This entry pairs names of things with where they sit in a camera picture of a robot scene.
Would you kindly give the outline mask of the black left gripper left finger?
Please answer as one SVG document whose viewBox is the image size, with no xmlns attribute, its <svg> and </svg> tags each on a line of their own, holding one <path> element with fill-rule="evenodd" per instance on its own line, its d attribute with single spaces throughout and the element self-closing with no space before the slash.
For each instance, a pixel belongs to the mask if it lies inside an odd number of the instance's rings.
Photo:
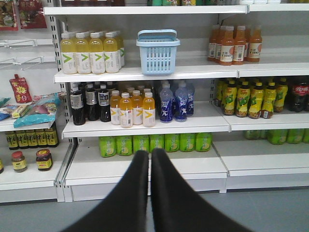
<svg viewBox="0 0 309 232">
<path fill-rule="evenodd" d="M 144 232 L 148 194 L 149 156 L 137 151 L 114 189 L 93 210 L 65 232 Z"/>
</svg>

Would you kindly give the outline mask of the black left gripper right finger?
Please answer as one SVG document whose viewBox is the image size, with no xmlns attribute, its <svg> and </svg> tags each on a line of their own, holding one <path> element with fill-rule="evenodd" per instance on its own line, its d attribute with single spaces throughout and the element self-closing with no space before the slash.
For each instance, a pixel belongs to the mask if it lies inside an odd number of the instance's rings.
<svg viewBox="0 0 309 232">
<path fill-rule="evenodd" d="M 249 231 L 201 198 L 161 148 L 152 151 L 151 201 L 157 232 Z"/>
</svg>

